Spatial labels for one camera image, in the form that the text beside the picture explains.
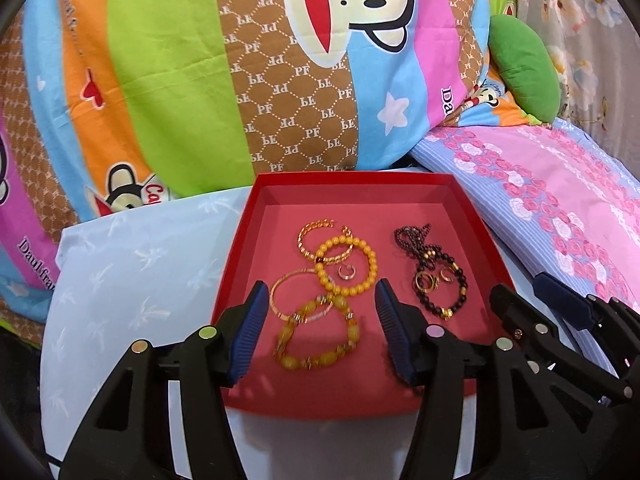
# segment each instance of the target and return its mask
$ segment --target ring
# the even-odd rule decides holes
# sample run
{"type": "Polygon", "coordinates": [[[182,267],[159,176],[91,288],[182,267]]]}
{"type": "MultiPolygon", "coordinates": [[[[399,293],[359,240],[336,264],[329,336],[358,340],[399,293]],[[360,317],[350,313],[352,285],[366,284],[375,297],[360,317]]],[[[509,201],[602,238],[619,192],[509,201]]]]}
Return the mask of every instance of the ring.
{"type": "Polygon", "coordinates": [[[430,292],[433,292],[436,288],[438,288],[438,277],[434,276],[433,274],[429,274],[426,270],[420,270],[419,272],[416,272],[414,279],[415,279],[415,286],[418,287],[418,290],[420,290],[420,292],[424,294],[429,294],[430,292]],[[418,282],[418,279],[423,276],[426,276],[431,282],[431,285],[428,288],[424,288],[418,282]]]}
{"type": "MultiPolygon", "coordinates": [[[[287,281],[289,278],[291,278],[292,276],[295,276],[297,274],[315,274],[316,270],[315,269],[300,269],[300,270],[294,270],[293,272],[290,272],[289,274],[285,274],[284,276],[282,276],[277,282],[275,282],[273,284],[273,286],[271,287],[271,290],[269,292],[269,308],[271,309],[271,311],[278,316],[279,319],[283,320],[284,322],[289,321],[290,318],[295,318],[297,316],[297,314],[292,314],[291,316],[287,315],[287,314],[283,314],[281,313],[281,311],[278,309],[278,307],[276,306],[274,297],[276,294],[276,289],[285,281],[287,281]]],[[[328,277],[329,280],[333,283],[332,278],[329,276],[328,277]]],[[[324,308],[324,310],[322,310],[321,312],[319,312],[318,314],[314,314],[313,316],[308,316],[305,317],[305,320],[303,321],[304,323],[308,323],[310,321],[315,321],[316,319],[320,319],[323,316],[326,316],[329,311],[332,309],[332,307],[334,306],[333,301],[330,300],[330,298],[328,297],[328,293],[327,294],[323,294],[321,296],[318,296],[316,298],[316,303],[318,304],[318,306],[320,305],[324,305],[326,304],[327,306],[324,308]]]]}
{"type": "Polygon", "coordinates": [[[445,282],[447,282],[447,283],[451,283],[451,282],[454,280],[454,278],[445,278],[445,276],[444,276],[444,274],[443,274],[443,272],[444,272],[445,270],[448,270],[448,271],[451,273],[451,275],[452,275],[453,277],[455,277],[455,274],[453,273],[453,269],[451,269],[451,267],[444,267],[444,269],[440,269],[440,277],[441,277],[445,282]]]}
{"type": "Polygon", "coordinates": [[[355,278],[356,268],[351,264],[347,264],[346,267],[351,271],[351,274],[343,274],[342,266],[340,266],[338,267],[338,276],[340,276],[345,282],[348,282],[349,280],[352,280],[353,278],[355,278]]]}
{"type": "MultiPolygon", "coordinates": [[[[319,229],[321,227],[333,227],[333,226],[334,226],[334,221],[325,218],[324,220],[317,220],[315,222],[310,222],[307,225],[305,225],[302,229],[300,229],[300,232],[298,233],[298,248],[300,249],[300,252],[302,253],[302,255],[307,260],[309,260],[310,262],[318,263],[318,259],[316,258],[316,254],[312,253],[311,251],[308,251],[305,248],[304,244],[302,243],[302,238],[304,238],[305,235],[308,234],[308,232],[312,231],[313,229],[319,229]]],[[[346,237],[347,236],[349,236],[349,237],[351,236],[351,229],[349,229],[346,225],[343,225],[340,228],[340,231],[342,231],[344,236],[346,236],[346,237]]],[[[328,256],[326,258],[323,258],[320,263],[325,264],[325,265],[339,264],[340,262],[343,262],[349,256],[351,256],[352,252],[353,252],[353,245],[349,245],[347,250],[344,251],[342,254],[338,254],[337,256],[328,256]]]]}

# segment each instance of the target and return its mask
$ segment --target green pillow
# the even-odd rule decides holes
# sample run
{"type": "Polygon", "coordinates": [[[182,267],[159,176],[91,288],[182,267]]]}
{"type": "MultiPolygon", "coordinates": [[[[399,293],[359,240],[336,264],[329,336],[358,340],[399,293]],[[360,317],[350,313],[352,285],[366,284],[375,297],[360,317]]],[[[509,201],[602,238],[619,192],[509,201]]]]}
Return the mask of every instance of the green pillow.
{"type": "Polygon", "coordinates": [[[491,17],[489,50],[520,108],[552,122],[560,108],[560,83],[539,35],[515,16],[497,14],[491,17]]]}

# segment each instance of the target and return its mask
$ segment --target floral curtain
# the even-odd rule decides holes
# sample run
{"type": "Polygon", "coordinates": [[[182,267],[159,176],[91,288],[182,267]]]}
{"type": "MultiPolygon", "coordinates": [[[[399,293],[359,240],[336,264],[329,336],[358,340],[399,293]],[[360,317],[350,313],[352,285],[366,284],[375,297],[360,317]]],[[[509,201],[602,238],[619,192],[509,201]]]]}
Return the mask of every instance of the floral curtain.
{"type": "Polygon", "coordinates": [[[518,0],[562,85],[559,115],[640,178],[640,38],[616,0],[518,0]]]}

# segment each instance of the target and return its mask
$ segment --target gold bracelet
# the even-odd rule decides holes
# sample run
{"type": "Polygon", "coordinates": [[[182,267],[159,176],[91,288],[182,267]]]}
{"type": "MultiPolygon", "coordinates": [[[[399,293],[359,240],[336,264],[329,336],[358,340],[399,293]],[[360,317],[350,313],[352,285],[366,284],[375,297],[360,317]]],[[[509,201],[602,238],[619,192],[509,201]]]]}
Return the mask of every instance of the gold bracelet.
{"type": "Polygon", "coordinates": [[[357,296],[358,294],[362,294],[365,290],[369,290],[371,285],[375,283],[378,276],[378,261],[376,260],[376,253],[371,249],[371,247],[369,247],[366,241],[360,240],[359,238],[344,235],[329,238],[324,244],[320,245],[320,248],[316,251],[316,262],[314,269],[316,270],[316,274],[320,280],[320,285],[324,286],[328,292],[344,296],[345,298],[348,296],[357,296]],[[337,283],[334,283],[334,281],[327,275],[326,270],[324,270],[324,253],[333,246],[341,244],[359,248],[369,260],[369,275],[366,280],[358,285],[337,285],[337,283]]]}
{"type": "MultiPolygon", "coordinates": [[[[316,260],[316,255],[314,253],[312,253],[311,251],[307,251],[305,249],[305,247],[304,247],[304,245],[302,243],[302,238],[304,238],[305,235],[308,234],[308,232],[312,231],[313,229],[319,229],[321,227],[333,227],[333,226],[334,226],[334,221],[325,218],[324,220],[317,220],[315,222],[310,222],[309,224],[305,225],[300,230],[300,232],[298,233],[298,248],[300,249],[300,252],[302,253],[302,255],[307,260],[309,260],[310,262],[314,262],[316,260]]],[[[351,236],[351,229],[349,229],[346,225],[343,225],[340,230],[344,233],[345,236],[351,236]]],[[[322,262],[325,265],[339,264],[340,262],[343,262],[349,256],[351,256],[351,251],[353,251],[353,246],[350,246],[342,254],[338,254],[337,256],[329,256],[327,258],[324,258],[322,260],[322,262]]]]}
{"type": "MultiPolygon", "coordinates": [[[[285,274],[284,276],[282,276],[277,282],[275,282],[271,286],[271,290],[269,292],[269,307],[270,307],[271,311],[276,316],[278,316],[281,320],[283,320],[285,322],[289,321],[289,319],[291,319],[291,316],[288,316],[287,314],[281,313],[281,311],[276,306],[276,303],[275,303],[275,300],[274,300],[274,296],[276,294],[276,289],[283,282],[286,282],[292,276],[295,276],[297,274],[304,274],[304,273],[314,274],[315,272],[316,272],[315,269],[294,270],[293,272],[290,272],[289,274],[285,274]]],[[[328,296],[327,294],[321,294],[320,296],[316,297],[315,300],[309,301],[308,303],[305,303],[305,305],[303,306],[303,308],[305,309],[305,319],[303,321],[304,323],[308,323],[309,321],[315,321],[316,319],[320,319],[321,317],[326,316],[329,313],[329,311],[331,310],[331,308],[333,306],[333,303],[328,301],[327,296],[328,296]],[[321,305],[324,305],[324,304],[327,304],[327,306],[325,307],[325,309],[322,312],[319,312],[318,314],[314,314],[313,316],[309,316],[309,314],[312,314],[316,310],[316,308],[318,306],[321,306],[321,305]]]]}
{"type": "Polygon", "coordinates": [[[298,358],[285,354],[287,345],[289,341],[291,341],[296,327],[306,320],[306,306],[314,303],[310,301],[299,308],[295,314],[289,316],[289,320],[280,330],[276,338],[276,347],[273,351],[273,356],[280,362],[284,369],[297,370],[298,368],[304,368],[311,370],[312,368],[331,366],[337,360],[342,359],[345,355],[356,349],[358,341],[360,340],[360,329],[358,328],[358,322],[353,312],[349,308],[349,303],[347,303],[347,300],[342,296],[333,296],[331,294],[328,300],[343,314],[344,320],[347,322],[347,343],[338,345],[335,350],[325,352],[319,356],[298,358]]]}

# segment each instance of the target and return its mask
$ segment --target jewelry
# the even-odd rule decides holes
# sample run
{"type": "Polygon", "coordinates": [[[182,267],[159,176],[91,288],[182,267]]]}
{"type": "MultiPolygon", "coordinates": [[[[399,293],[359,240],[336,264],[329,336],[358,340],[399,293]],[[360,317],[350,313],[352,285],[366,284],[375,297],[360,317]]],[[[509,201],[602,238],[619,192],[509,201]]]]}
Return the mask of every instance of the jewelry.
{"type": "Polygon", "coordinates": [[[351,274],[343,274],[342,266],[340,266],[338,267],[338,276],[340,276],[345,282],[348,282],[349,280],[352,280],[353,278],[355,278],[356,268],[351,264],[347,264],[346,267],[351,271],[351,274]]]}
{"type": "Polygon", "coordinates": [[[286,370],[297,370],[298,368],[304,368],[311,370],[312,368],[326,367],[334,364],[338,359],[342,359],[350,352],[353,352],[360,340],[360,329],[358,328],[358,322],[356,321],[353,312],[349,308],[349,303],[343,296],[328,295],[328,301],[330,304],[334,304],[335,307],[344,316],[344,320],[347,322],[347,343],[338,345],[335,350],[325,352],[319,356],[298,358],[292,355],[287,355],[287,345],[296,327],[306,321],[306,306],[299,308],[295,314],[289,317],[289,320],[280,330],[276,339],[276,347],[273,351],[273,356],[280,362],[282,367],[286,370]]]}
{"type": "Polygon", "coordinates": [[[365,290],[369,290],[378,276],[378,261],[376,260],[376,253],[369,247],[364,240],[359,238],[352,238],[350,236],[335,236],[329,238],[324,244],[320,245],[320,248],[316,251],[316,274],[320,280],[320,285],[328,292],[334,294],[340,294],[345,298],[348,296],[357,296],[362,294],[365,290]],[[324,270],[324,253],[327,252],[334,245],[349,245],[360,249],[369,260],[369,275],[367,279],[356,286],[340,286],[330,281],[329,276],[324,270]]]}
{"type": "MultiPolygon", "coordinates": [[[[300,230],[300,232],[298,233],[298,248],[300,249],[300,252],[307,260],[309,260],[310,262],[316,262],[317,258],[315,254],[305,249],[302,243],[302,238],[304,238],[305,235],[308,234],[308,232],[312,231],[313,229],[319,229],[321,227],[333,227],[333,226],[334,226],[333,220],[324,219],[324,220],[317,220],[315,222],[311,222],[305,225],[300,230]]],[[[340,230],[344,233],[344,236],[351,236],[351,229],[349,229],[346,225],[343,225],[340,228],[340,230]]],[[[349,248],[346,251],[344,251],[342,254],[338,254],[337,256],[328,256],[327,258],[324,258],[322,260],[322,263],[324,263],[325,265],[339,264],[340,262],[343,262],[349,256],[351,256],[351,251],[353,251],[353,245],[350,244],[349,248]]]]}
{"type": "Polygon", "coordinates": [[[427,310],[436,316],[440,316],[444,321],[447,321],[465,303],[468,285],[464,271],[460,269],[453,259],[453,256],[444,253],[440,245],[424,243],[424,239],[429,234],[430,229],[431,224],[427,224],[421,228],[416,226],[402,227],[394,231],[394,238],[396,239],[396,244],[404,249],[410,258],[418,260],[413,283],[414,291],[418,299],[427,310]],[[438,286],[438,277],[428,274],[426,271],[435,270],[437,262],[445,265],[445,268],[440,270],[442,279],[445,282],[453,281],[452,278],[447,279],[444,277],[443,273],[446,270],[453,274],[453,278],[458,280],[458,284],[460,285],[460,295],[456,302],[449,308],[436,306],[428,297],[428,293],[433,292],[438,286]],[[425,275],[428,276],[430,280],[430,286],[428,287],[424,287],[421,283],[422,277],[425,275]]]}
{"type": "MultiPolygon", "coordinates": [[[[285,274],[284,276],[282,276],[277,282],[275,282],[271,286],[271,290],[269,292],[269,308],[276,316],[278,316],[281,320],[285,322],[289,321],[291,319],[291,316],[281,313],[281,311],[276,306],[276,303],[274,300],[276,290],[283,282],[286,282],[292,276],[295,276],[297,274],[305,274],[305,273],[315,274],[316,270],[315,269],[294,270],[293,272],[290,272],[289,274],[285,274]]],[[[321,317],[326,316],[331,310],[332,306],[333,306],[333,303],[329,301],[328,294],[322,294],[316,297],[315,300],[305,303],[303,305],[303,310],[305,311],[305,318],[303,322],[308,323],[310,321],[315,321],[316,319],[320,319],[321,317]],[[322,312],[319,312],[318,314],[313,314],[317,307],[322,306],[324,304],[326,304],[327,306],[324,308],[322,312]]]]}

